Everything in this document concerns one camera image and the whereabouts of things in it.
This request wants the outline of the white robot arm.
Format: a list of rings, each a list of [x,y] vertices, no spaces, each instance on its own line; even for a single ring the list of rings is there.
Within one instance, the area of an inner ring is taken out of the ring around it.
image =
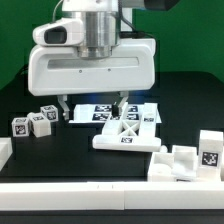
[[[168,11],[180,0],[61,0],[61,19],[33,31],[28,89],[55,95],[70,115],[67,96],[117,92],[112,113],[121,113],[128,93],[155,82],[156,42],[134,29],[134,9]]]

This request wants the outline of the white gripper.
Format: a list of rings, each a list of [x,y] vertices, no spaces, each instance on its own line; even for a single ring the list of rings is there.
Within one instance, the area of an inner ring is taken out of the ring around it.
[[[154,39],[122,39],[103,59],[82,59],[75,47],[35,46],[28,69],[28,89],[35,96],[58,95],[65,120],[70,94],[118,92],[112,116],[122,113],[128,91],[150,89],[155,82]]]

